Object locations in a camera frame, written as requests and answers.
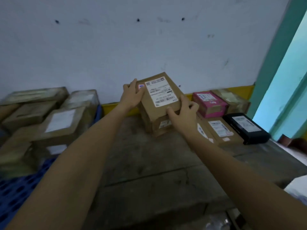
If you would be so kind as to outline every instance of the person's left hand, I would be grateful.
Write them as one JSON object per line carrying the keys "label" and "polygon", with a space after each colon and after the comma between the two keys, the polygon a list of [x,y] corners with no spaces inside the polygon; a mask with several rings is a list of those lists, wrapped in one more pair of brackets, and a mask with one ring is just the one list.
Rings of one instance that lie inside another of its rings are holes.
{"label": "person's left hand", "polygon": [[141,101],[143,94],[145,92],[145,87],[142,87],[137,91],[135,88],[137,79],[135,78],[130,85],[123,85],[124,92],[120,98],[119,104],[123,106],[127,111],[135,108],[137,104]]}

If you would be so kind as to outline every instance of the blue plastic pallet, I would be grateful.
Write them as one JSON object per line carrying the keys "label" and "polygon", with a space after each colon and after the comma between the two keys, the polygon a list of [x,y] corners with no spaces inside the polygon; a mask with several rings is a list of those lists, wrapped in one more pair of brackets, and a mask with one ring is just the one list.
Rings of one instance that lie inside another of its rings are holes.
{"label": "blue plastic pallet", "polygon": [[[102,108],[97,107],[93,124],[102,117]],[[4,180],[0,178],[0,229],[4,229],[12,220],[18,209],[30,196],[41,178],[52,165],[56,158],[47,159],[41,169],[29,176]]]}

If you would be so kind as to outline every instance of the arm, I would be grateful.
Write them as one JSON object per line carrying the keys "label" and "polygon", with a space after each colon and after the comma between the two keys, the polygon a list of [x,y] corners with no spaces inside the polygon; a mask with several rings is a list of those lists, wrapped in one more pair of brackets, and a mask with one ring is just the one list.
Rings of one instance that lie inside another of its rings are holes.
{"label": "arm", "polygon": [[124,85],[120,103],[75,140],[52,164],[6,229],[80,229],[103,165],[126,114],[141,100],[136,79]]}
{"label": "arm", "polygon": [[307,229],[307,207],[206,140],[197,131],[198,105],[189,103],[185,97],[181,97],[181,100],[180,115],[176,115],[171,108],[167,110],[172,124],[195,150],[251,227],[255,230]]}

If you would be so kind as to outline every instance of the hand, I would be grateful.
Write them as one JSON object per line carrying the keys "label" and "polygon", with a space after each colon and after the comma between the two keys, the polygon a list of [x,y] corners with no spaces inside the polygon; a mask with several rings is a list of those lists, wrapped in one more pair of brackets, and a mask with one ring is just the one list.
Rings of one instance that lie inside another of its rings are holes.
{"label": "hand", "polygon": [[140,88],[138,92],[136,91],[136,81],[137,79],[135,78],[130,85],[123,85],[124,92],[120,98],[119,105],[127,112],[139,104],[145,92],[145,87]]}
{"label": "hand", "polygon": [[196,112],[199,105],[189,101],[184,95],[181,95],[180,99],[181,110],[179,115],[171,107],[168,107],[166,111],[174,128],[185,138],[189,138],[190,135],[197,133]]}

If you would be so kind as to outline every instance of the black package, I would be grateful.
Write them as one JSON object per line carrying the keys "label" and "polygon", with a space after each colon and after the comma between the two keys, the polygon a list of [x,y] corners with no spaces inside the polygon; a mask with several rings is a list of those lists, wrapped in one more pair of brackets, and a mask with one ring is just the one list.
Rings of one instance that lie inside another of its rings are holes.
{"label": "black package", "polygon": [[244,144],[266,143],[271,135],[244,113],[224,115],[223,119],[244,139]]}

